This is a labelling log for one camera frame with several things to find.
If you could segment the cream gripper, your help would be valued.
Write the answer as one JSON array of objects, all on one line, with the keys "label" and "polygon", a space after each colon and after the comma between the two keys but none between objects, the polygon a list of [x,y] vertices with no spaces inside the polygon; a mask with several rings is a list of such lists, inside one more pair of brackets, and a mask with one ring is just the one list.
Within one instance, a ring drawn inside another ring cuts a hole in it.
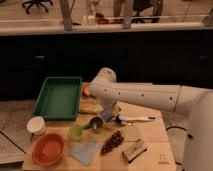
[{"label": "cream gripper", "polygon": [[112,102],[112,103],[108,103],[108,104],[102,104],[102,111],[103,110],[111,111],[113,113],[113,115],[115,116],[117,113],[119,113],[121,111],[121,108],[117,105],[116,102]]}]

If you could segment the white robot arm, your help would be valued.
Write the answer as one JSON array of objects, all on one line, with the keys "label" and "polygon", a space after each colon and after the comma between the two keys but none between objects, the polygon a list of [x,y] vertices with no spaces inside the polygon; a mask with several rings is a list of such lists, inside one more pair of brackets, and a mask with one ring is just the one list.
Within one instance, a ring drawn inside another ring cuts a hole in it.
[{"label": "white robot arm", "polygon": [[183,171],[213,171],[213,89],[183,85],[119,83],[104,67],[89,84],[103,108],[120,101],[189,117]]}]

